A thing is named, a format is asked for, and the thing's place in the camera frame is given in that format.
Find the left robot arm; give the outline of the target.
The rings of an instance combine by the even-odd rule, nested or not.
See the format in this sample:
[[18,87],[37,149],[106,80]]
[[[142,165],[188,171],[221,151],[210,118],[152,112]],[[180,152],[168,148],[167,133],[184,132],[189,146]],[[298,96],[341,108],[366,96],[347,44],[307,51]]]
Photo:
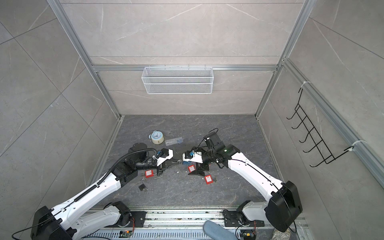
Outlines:
[[161,171],[174,157],[173,150],[156,150],[146,144],[134,144],[107,172],[91,186],[74,197],[49,209],[44,206],[34,215],[33,240],[81,240],[107,226],[126,227],[134,224],[131,210],[121,201],[109,203],[96,213],[85,215],[108,195],[124,187],[138,176],[139,170]]

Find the blue padlock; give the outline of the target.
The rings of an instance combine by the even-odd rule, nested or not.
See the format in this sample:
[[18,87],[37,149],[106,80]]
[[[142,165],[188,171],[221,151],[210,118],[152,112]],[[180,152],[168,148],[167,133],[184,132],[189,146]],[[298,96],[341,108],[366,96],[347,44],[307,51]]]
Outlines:
[[182,165],[188,165],[188,166],[190,166],[190,165],[193,165],[194,162],[186,162],[186,161],[182,161],[181,164],[182,164]]

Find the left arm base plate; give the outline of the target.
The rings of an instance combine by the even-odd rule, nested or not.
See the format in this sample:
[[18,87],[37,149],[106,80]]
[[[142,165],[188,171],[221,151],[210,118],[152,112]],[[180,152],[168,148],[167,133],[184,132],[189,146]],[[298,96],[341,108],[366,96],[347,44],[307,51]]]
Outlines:
[[145,211],[134,211],[131,212],[129,217],[123,217],[121,223],[118,224],[120,228],[143,228],[146,220],[147,212]]

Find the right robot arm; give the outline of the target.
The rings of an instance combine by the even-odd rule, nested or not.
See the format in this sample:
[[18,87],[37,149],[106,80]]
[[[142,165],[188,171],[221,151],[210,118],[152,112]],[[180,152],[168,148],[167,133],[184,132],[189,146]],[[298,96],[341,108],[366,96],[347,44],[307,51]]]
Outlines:
[[191,175],[204,176],[210,164],[226,167],[247,180],[268,202],[264,213],[268,222],[278,231],[285,232],[295,223],[303,207],[297,186],[272,177],[250,161],[237,147],[226,146],[216,132],[204,136],[205,146],[193,147],[183,153],[183,161],[194,162]]

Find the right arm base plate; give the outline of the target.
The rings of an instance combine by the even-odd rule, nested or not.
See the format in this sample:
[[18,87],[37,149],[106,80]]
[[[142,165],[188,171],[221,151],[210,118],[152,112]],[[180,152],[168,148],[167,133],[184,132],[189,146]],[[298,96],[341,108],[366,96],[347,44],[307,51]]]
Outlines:
[[264,227],[265,222],[260,220],[250,221],[244,214],[237,211],[222,211],[224,217],[224,224],[226,227],[240,227],[240,226],[252,226],[252,227]]

